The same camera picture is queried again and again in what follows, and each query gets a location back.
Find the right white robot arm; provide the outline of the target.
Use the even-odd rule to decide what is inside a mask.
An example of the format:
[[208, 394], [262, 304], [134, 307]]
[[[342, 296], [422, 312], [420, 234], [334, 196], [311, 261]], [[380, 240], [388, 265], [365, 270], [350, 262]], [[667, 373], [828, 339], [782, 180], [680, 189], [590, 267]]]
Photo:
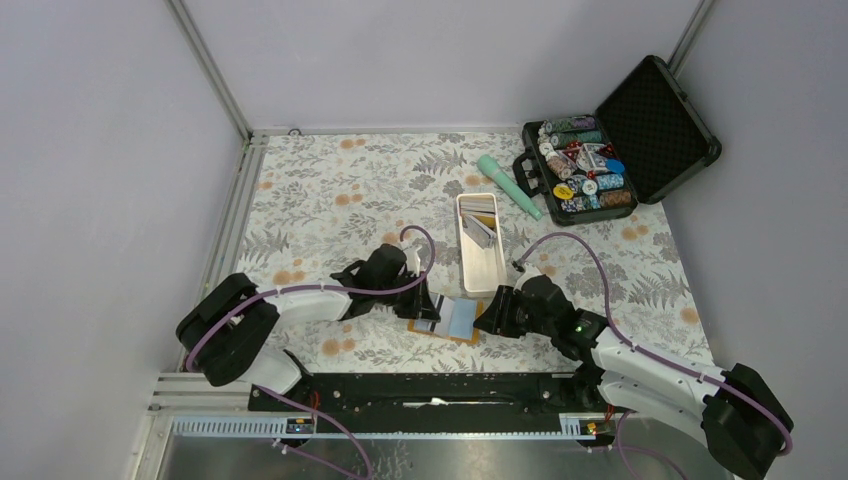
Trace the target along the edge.
[[547, 276], [501, 285], [475, 327], [519, 338], [539, 334], [579, 362], [573, 396], [583, 410], [610, 404], [648, 415], [704, 445], [742, 479], [763, 479], [794, 423], [753, 368], [722, 369], [621, 339], [608, 319], [576, 308]]

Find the silver card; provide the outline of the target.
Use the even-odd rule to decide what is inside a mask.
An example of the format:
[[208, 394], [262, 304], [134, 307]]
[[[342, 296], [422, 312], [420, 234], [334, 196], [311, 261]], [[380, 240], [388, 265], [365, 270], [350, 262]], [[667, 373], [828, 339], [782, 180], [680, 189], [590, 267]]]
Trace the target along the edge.
[[438, 295], [434, 300], [434, 306], [436, 307], [439, 320], [441, 321], [439, 328], [447, 328], [450, 325], [453, 316], [455, 300], [451, 297]]
[[423, 333], [435, 333], [440, 324], [440, 320], [418, 319], [413, 322], [413, 330]]

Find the orange leather card holder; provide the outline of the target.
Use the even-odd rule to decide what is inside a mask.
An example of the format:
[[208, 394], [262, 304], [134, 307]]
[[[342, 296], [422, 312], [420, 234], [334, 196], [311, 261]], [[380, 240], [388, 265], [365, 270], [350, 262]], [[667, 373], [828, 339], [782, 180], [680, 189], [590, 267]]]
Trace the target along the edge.
[[407, 330], [411, 333], [439, 337], [446, 340], [475, 345], [479, 342], [480, 331], [474, 327], [477, 318], [483, 313], [484, 303], [474, 299], [452, 298], [441, 294], [431, 294], [430, 299], [440, 315], [439, 321], [410, 320]]

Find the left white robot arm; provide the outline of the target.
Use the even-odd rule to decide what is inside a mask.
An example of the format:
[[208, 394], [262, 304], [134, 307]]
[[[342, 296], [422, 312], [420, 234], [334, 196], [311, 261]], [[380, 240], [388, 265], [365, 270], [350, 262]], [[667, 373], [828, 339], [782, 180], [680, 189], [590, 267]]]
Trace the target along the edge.
[[309, 401], [311, 387], [293, 355], [267, 346], [271, 334], [282, 326], [350, 320], [378, 304], [402, 319], [440, 321], [417, 250], [383, 244], [324, 284], [265, 293], [246, 274], [231, 274], [180, 321], [176, 337], [188, 353], [186, 368], [212, 386], [260, 385], [282, 408], [296, 411]]

